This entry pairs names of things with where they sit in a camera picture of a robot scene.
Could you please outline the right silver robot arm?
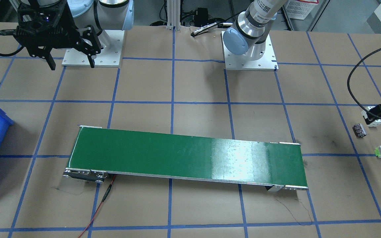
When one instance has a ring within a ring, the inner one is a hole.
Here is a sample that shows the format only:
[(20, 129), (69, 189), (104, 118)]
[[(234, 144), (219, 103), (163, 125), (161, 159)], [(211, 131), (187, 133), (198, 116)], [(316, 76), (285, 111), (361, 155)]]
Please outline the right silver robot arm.
[(65, 49), (63, 66), (118, 68), (134, 6), (133, 0), (22, 0), (14, 38), (52, 70), (54, 49)]

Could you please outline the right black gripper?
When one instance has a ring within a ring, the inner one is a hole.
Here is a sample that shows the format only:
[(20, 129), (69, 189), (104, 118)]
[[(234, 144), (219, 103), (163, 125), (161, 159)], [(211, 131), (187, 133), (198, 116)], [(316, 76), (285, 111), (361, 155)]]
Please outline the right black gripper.
[(18, 26), (14, 37), (26, 47), (31, 57), (45, 60), (55, 71), (52, 49), (74, 48), (86, 54), (90, 67), (95, 68), (94, 59), (101, 53), (97, 32), (93, 26), (76, 26), (68, 1), (23, 0), (17, 14)]

